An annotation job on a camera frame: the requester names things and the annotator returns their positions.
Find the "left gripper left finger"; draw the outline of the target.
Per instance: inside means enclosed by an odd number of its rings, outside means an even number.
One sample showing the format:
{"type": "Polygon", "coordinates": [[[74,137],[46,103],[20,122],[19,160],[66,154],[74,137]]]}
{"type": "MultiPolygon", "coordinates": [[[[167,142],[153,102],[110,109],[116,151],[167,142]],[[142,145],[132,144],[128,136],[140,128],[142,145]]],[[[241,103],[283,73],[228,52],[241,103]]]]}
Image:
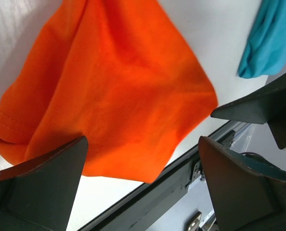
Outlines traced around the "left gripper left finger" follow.
{"type": "Polygon", "coordinates": [[[64,231],[88,150],[76,138],[0,171],[0,231],[64,231]]]}

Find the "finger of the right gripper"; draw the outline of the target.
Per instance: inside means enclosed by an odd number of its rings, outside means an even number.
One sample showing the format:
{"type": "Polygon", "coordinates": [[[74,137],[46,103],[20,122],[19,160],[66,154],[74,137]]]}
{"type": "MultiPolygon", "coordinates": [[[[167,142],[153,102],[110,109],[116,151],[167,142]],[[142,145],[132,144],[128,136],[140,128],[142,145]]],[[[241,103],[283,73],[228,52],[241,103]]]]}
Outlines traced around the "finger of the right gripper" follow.
{"type": "Polygon", "coordinates": [[[211,117],[267,123],[279,149],[286,148],[286,73],[238,100],[217,107],[211,117]]]}

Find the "orange t shirt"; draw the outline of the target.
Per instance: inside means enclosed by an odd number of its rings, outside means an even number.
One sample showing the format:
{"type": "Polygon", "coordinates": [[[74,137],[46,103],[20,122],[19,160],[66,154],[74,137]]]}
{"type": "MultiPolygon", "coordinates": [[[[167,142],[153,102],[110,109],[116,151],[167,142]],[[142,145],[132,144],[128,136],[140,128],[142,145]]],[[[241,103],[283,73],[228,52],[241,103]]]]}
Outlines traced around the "orange t shirt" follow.
{"type": "Polygon", "coordinates": [[[153,182],[217,107],[155,0],[65,0],[0,100],[0,155],[17,165],[77,137],[84,176],[153,182]]]}

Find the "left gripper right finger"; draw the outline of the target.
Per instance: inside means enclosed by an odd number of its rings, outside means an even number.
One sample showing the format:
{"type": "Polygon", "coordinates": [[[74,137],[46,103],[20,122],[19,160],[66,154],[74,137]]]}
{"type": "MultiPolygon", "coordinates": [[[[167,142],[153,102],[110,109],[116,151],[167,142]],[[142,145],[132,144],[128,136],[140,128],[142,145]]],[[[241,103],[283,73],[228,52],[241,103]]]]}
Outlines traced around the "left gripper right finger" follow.
{"type": "Polygon", "coordinates": [[[286,171],[209,137],[198,149],[221,231],[286,231],[286,171]]]}

